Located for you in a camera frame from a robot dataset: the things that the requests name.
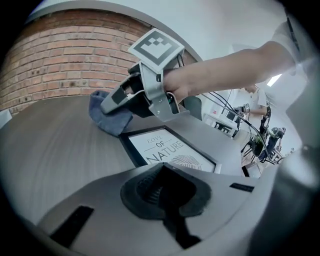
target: brick wall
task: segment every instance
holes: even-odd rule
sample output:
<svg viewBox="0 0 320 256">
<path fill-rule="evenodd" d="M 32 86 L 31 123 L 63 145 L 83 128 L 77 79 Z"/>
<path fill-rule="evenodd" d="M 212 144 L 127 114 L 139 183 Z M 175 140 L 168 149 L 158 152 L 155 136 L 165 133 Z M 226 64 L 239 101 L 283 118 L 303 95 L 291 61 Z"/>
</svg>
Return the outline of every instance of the brick wall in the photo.
<svg viewBox="0 0 320 256">
<path fill-rule="evenodd" d="M 152 27 L 93 10 L 51 13 L 28 24 L 0 72 L 0 110 L 16 115 L 47 98 L 110 91 L 139 59 L 127 52 Z M 185 64 L 195 59 L 185 52 Z"/>
</svg>

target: ceiling light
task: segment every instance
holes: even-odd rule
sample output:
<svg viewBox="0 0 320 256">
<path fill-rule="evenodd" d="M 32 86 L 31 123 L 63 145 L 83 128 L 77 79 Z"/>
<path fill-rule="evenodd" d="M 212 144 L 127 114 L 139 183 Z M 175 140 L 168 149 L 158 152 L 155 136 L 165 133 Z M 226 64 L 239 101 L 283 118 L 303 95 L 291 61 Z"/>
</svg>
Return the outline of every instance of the ceiling light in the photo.
<svg viewBox="0 0 320 256">
<path fill-rule="evenodd" d="M 278 74 L 276 76 L 271 77 L 270 81 L 266 84 L 267 86 L 272 86 L 281 76 L 282 74 Z"/>
</svg>

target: gray table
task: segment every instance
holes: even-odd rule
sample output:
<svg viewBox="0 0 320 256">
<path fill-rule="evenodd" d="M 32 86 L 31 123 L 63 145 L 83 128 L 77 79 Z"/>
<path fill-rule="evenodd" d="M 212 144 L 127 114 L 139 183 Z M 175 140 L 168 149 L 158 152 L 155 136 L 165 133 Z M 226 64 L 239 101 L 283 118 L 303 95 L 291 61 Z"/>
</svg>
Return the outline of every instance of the gray table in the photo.
<svg viewBox="0 0 320 256">
<path fill-rule="evenodd" d="M 88 96 L 41 100 L 0 130 L 1 181 L 17 213 L 34 224 L 84 185 L 135 167 L 120 140 L 92 122 L 88 104 Z M 238 145 L 190 115 L 166 123 L 135 116 L 126 131 L 164 124 L 217 160 L 221 174 L 241 175 Z"/>
</svg>

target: gray towel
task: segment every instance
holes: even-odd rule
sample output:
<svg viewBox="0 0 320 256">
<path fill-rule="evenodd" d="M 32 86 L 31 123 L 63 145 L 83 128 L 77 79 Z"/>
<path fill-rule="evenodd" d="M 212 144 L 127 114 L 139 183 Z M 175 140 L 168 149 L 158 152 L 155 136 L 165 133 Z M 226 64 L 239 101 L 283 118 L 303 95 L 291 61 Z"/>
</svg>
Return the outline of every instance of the gray towel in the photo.
<svg viewBox="0 0 320 256">
<path fill-rule="evenodd" d="M 112 113 L 104 114 L 100 108 L 101 102 L 109 92 L 96 90 L 90 95 L 89 115 L 95 124 L 108 134 L 118 137 L 133 118 L 133 114 L 126 108 L 120 108 Z"/>
</svg>

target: sleeve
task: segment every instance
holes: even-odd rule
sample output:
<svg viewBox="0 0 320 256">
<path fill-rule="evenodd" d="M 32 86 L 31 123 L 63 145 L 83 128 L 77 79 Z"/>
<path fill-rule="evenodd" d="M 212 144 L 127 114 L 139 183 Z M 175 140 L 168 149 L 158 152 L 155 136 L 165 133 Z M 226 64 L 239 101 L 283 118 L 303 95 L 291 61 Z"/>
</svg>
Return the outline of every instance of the sleeve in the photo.
<svg viewBox="0 0 320 256">
<path fill-rule="evenodd" d="M 258 102 L 257 102 L 257 104 L 260 105 L 260 106 L 263 106 L 263 107 L 267 106 L 266 93 L 261 89 L 259 89 L 259 91 L 258 91 Z"/>
<path fill-rule="evenodd" d="M 292 56 L 295 65 L 297 65 L 301 60 L 300 53 L 298 51 L 297 46 L 291 39 L 290 29 L 287 22 L 284 22 L 279 25 L 279 27 L 275 30 L 272 39 L 272 42 L 276 42 L 282 45 Z"/>
</svg>

